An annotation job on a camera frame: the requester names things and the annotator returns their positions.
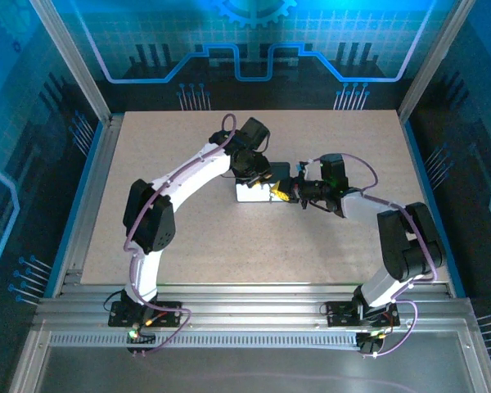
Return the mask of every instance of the aluminum frame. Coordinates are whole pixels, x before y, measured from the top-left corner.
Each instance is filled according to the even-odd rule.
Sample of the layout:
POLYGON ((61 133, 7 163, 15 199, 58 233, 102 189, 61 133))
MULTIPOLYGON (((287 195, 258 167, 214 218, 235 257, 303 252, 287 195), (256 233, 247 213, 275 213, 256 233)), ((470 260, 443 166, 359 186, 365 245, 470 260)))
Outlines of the aluminum frame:
POLYGON ((55 43, 56 49, 60 52, 62 59, 79 84, 89 105, 91 105, 104 127, 106 127, 111 120, 109 107, 52 1, 30 0, 30 2, 55 43))
POLYGON ((74 217, 62 265, 51 294, 52 297, 58 296, 60 293, 65 275, 69 269, 82 269, 83 267, 123 119, 122 115, 113 116, 109 127, 101 132, 97 149, 94 151, 94 158, 89 171, 90 175, 85 184, 78 211, 74 217))
MULTIPOLYGON (((43 379, 43 365, 52 346, 52 336, 63 333, 74 337, 93 333, 125 334, 127 329, 107 326, 108 314, 102 308, 104 299, 120 287, 81 286, 79 277, 79 271, 69 271, 61 295, 56 299, 44 299, 38 306, 11 393, 36 391, 43 379)), ((327 300, 349 300, 354 288, 312 284, 164 285, 160 287, 160 298, 179 300, 192 310, 186 334, 204 332, 217 337, 219 333, 264 332, 276 336, 302 332, 318 335, 345 332, 342 327, 327 327, 326 318, 320 314, 320 305, 327 300)), ((452 299, 445 284, 416 286, 406 292, 405 297, 415 300, 419 308, 420 317, 413 334, 456 333, 475 391, 491 392, 491 362, 471 302, 452 299)), ((402 324, 396 331, 405 332, 413 313, 407 305, 399 305, 399 312, 402 324)), ((155 333, 172 330, 148 329, 155 333)), ((89 346, 88 340, 78 340, 76 346, 89 346)), ((120 344, 106 341, 100 346, 120 347, 120 344)))
POLYGON ((440 63, 448 53, 449 47, 451 47, 460 28, 466 21, 471 8, 475 5, 475 1, 476 0, 459 0, 458 4, 455 4, 449 13, 444 26, 440 29, 439 35, 430 51, 427 53, 426 59, 422 63, 417 75, 415 75, 415 79, 412 81, 408 92, 400 104, 398 113, 402 124, 408 121, 409 116, 420 101, 427 85, 433 78, 440 63))

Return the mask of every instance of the blue trim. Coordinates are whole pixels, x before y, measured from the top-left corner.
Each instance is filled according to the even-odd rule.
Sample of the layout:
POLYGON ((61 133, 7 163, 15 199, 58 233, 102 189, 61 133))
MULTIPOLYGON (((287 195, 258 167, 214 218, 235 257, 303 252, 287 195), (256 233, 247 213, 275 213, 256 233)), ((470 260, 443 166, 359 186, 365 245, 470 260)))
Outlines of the blue trim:
POLYGON ((73 205, 71 206, 71 211, 69 212, 69 217, 67 219, 67 224, 65 225, 64 234, 62 235, 62 240, 60 241, 60 246, 58 247, 58 252, 56 253, 55 263, 52 266, 51 275, 49 276, 49 281, 47 282, 46 291, 43 297, 52 297, 52 293, 55 290, 56 282, 58 281, 58 276, 64 264, 64 256, 67 251, 67 247, 70 245, 69 240, 71 236, 71 231, 74 227, 74 220, 79 210, 80 201, 82 200, 83 191, 85 189, 85 184, 88 181, 88 177, 91 172, 92 161, 94 156, 97 154, 98 142, 100 141, 100 136, 102 134, 103 127, 101 122, 98 122, 97 131, 95 132, 95 137, 92 140, 90 154, 85 161, 83 166, 82 176, 80 177, 79 186, 74 194, 73 205))
POLYGON ((412 133, 409 120, 406 122, 403 129, 405 131, 404 136, 406 137, 406 143, 408 144, 409 154, 411 154, 415 171, 417 172, 417 177, 420 180, 422 194, 424 195, 424 199, 431 210, 436 228, 439 230, 440 238, 442 239, 442 243, 444 244, 448 255, 448 270, 449 275, 451 276, 451 281, 453 282, 455 295, 457 297, 466 297, 466 292, 464 291, 464 286, 462 285, 462 280, 460 279, 460 273, 458 272, 457 264, 455 263, 453 253, 451 252, 448 235, 445 232, 444 224, 442 223, 442 218, 440 217, 439 208, 436 205, 435 195, 433 194, 433 190, 431 190, 429 179, 427 178, 426 168, 424 167, 424 161, 421 158, 417 140, 412 133))
POLYGON ((268 61, 267 61, 267 74, 265 76, 242 76, 240 69, 240 50, 238 46, 234 43, 203 43, 202 52, 191 52, 188 53, 164 78, 148 78, 148 79, 114 79, 109 70, 107 69, 107 64, 104 62, 101 53, 92 37, 89 28, 87 27, 83 17, 74 2, 71 0, 71 6, 74 8, 74 13, 79 19, 79 23, 82 25, 83 31, 86 38, 91 45, 91 49, 97 58, 98 65, 100 66, 106 79, 112 84, 166 84, 169 83, 173 77, 191 60, 194 58, 208 58, 210 49, 231 49, 233 52, 234 66, 235 66, 235 78, 241 82, 268 82, 273 77, 273 67, 274 67, 274 51, 278 48, 296 48, 298 49, 298 56, 315 57, 320 61, 326 68, 331 72, 340 82, 373 82, 373 83, 393 83, 401 80, 403 74, 408 67, 409 61, 412 58, 413 53, 417 47, 418 42, 424 29, 426 28, 427 22, 430 19, 430 15, 435 9, 437 0, 432 0, 429 9, 426 11, 424 19, 422 20, 420 27, 411 43, 410 48, 403 60, 402 65, 398 74, 394 78, 384 78, 384 77, 345 77, 340 74, 340 72, 326 59, 326 57, 319 51, 307 51, 305 49, 305 43, 293 42, 293 43, 274 43, 268 49, 268 61))
POLYGON ((11 199, 13 201, 13 212, 11 213, 11 217, 7 222, 6 229, 3 231, 2 238, 0 239, 0 258, 2 258, 2 253, 6 248, 7 241, 11 236, 11 232, 15 225, 16 219, 18 218, 18 214, 20 213, 20 201, 18 200, 18 192, 16 191, 15 183, 7 176, 0 172, 0 183, 9 188, 9 192, 11 193, 11 199))

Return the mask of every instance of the wooden table surface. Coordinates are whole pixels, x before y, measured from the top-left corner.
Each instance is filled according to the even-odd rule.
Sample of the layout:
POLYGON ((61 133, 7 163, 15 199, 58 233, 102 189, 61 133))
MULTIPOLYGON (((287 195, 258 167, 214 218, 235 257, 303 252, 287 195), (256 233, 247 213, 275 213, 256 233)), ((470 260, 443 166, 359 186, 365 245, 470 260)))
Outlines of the wooden table surface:
MULTIPOLYGON (((128 112, 86 257, 82 283, 124 284, 129 255, 122 225, 131 184, 152 181, 194 156, 218 131, 226 112, 128 112)), ((238 111, 271 131, 270 161, 291 163, 330 152, 362 157, 379 185, 369 192, 392 201, 422 201, 417 176, 395 111, 238 111)), ((309 178, 319 178, 318 165, 309 178)), ((349 182, 372 176, 346 161, 349 182)), ((160 262, 158 282, 332 282, 368 280, 381 266, 377 231, 309 207, 238 203, 234 181, 215 178, 175 215, 177 234, 160 262)), ((441 281, 447 281, 441 269, 441 281)))

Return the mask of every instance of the gear graphic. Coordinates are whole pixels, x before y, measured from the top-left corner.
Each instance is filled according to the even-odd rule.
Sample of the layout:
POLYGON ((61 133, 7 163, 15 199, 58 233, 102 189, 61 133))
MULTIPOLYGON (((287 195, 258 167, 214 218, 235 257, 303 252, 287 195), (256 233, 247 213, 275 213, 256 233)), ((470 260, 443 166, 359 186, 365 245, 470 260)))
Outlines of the gear graphic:
POLYGON ((0 25, 19 41, 31 23, 27 0, 0 0, 0 25))
POLYGON ((220 16, 228 16, 229 22, 238 22, 252 29, 268 23, 278 23, 280 16, 289 15, 289 7, 296 6, 296 0, 213 0, 220 16))

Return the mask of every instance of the metal extrusion profile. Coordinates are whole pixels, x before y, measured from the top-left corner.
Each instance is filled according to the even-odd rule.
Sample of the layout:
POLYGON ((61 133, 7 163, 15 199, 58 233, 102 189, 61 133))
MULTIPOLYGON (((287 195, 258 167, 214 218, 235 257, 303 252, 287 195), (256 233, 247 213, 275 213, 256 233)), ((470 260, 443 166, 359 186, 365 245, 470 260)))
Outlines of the metal extrusion profile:
POLYGON ((109 127, 102 130, 89 171, 90 175, 83 190, 79 209, 74 218, 73 228, 71 229, 68 241, 68 245, 71 246, 65 249, 62 267, 56 279, 56 285, 51 293, 53 297, 60 293, 67 272, 83 267, 83 262, 85 261, 91 242, 92 231, 97 220, 97 213, 100 208, 104 187, 106 186, 110 165, 115 154, 123 118, 123 116, 113 116, 109 127))
MULTIPOLYGON (((40 344, 43 348, 121 347, 127 343, 125 329, 108 327, 107 312, 102 308, 104 299, 119 288, 75 285, 77 273, 67 275, 61 296, 41 301, 11 393, 33 391, 23 386, 33 386, 31 381, 41 375, 43 359, 37 355, 40 344), (40 333, 45 337, 44 343, 33 338, 40 333), (22 378, 26 383, 19 383, 22 378)), ((348 350, 354 332, 328 328, 320 314, 320 304, 347 300, 353 289, 309 284, 167 285, 160 287, 160 297, 180 300, 193 312, 191 323, 178 336, 177 347, 276 348, 283 344, 348 350)), ((414 332, 456 333, 475 391, 491 392, 491 363, 470 301, 451 299, 444 284, 416 286, 406 297, 415 300, 419 308, 414 332)), ((400 305, 399 312, 402 324, 396 331, 405 332, 413 312, 407 305, 400 305)), ((146 332, 156 334, 158 344, 171 331, 146 332)))
POLYGON ((89 105, 91 105, 98 119, 106 127, 110 123, 110 110, 52 1, 30 0, 30 2, 55 43, 58 52, 60 52, 69 67, 71 74, 73 74, 79 84, 89 105))
POLYGON ((426 59, 417 72, 415 79, 411 83, 411 87, 400 104, 398 113, 402 124, 409 119, 413 109, 420 101, 421 95, 425 92, 433 75, 439 68, 440 63, 448 53, 451 44, 466 21, 467 15, 475 5, 475 1, 476 0, 460 0, 455 4, 451 13, 448 15, 435 43, 431 47, 426 59))

